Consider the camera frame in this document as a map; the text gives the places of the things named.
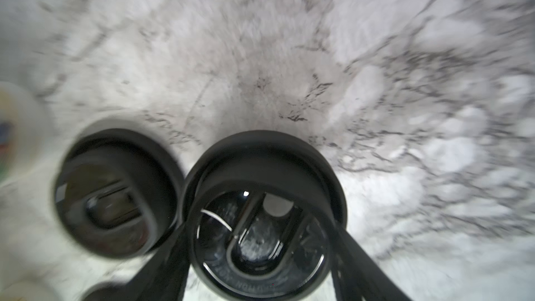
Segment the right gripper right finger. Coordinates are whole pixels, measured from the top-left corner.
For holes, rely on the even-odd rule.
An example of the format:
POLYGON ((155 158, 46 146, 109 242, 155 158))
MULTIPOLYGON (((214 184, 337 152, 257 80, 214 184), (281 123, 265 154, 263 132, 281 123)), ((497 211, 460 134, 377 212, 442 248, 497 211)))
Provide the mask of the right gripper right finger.
POLYGON ((333 228, 330 242, 337 300, 410 301, 341 225, 333 228))

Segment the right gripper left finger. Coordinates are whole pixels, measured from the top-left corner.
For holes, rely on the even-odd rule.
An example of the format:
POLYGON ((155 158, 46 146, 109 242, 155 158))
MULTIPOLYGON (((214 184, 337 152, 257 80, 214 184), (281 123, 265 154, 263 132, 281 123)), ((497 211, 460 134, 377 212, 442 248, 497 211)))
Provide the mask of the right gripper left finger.
POLYGON ((125 287, 126 300, 182 300, 190 266, 182 224, 125 287))

